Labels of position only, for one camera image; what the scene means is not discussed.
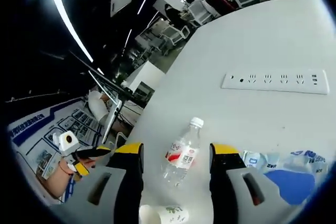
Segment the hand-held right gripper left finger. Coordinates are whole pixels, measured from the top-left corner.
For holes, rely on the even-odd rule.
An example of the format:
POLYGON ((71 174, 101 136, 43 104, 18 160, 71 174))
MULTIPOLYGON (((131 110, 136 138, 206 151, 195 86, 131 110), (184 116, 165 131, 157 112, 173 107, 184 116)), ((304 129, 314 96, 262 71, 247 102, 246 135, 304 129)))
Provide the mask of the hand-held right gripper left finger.
POLYGON ((59 223, 139 223, 143 151, 142 143, 125 144, 84 176, 65 203, 51 207, 59 223))

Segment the person's left hand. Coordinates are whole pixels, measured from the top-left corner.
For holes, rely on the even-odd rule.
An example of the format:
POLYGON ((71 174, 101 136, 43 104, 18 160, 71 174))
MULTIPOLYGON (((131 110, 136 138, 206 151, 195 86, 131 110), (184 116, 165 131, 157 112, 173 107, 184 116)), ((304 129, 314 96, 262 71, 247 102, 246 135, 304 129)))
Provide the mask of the person's left hand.
POLYGON ((96 161, 94 159, 90 158, 80 158, 79 162, 86 168, 86 169, 91 169, 95 168, 96 166, 96 161))

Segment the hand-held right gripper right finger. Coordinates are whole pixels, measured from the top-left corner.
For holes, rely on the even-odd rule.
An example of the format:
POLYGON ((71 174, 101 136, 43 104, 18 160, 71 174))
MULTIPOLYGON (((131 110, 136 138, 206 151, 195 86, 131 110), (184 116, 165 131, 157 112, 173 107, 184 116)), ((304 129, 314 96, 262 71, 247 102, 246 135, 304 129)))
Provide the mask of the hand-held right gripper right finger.
POLYGON ((298 206, 280 196, 279 187, 253 167, 246 167, 237 149, 209 147, 209 189, 214 223, 290 223, 298 206))

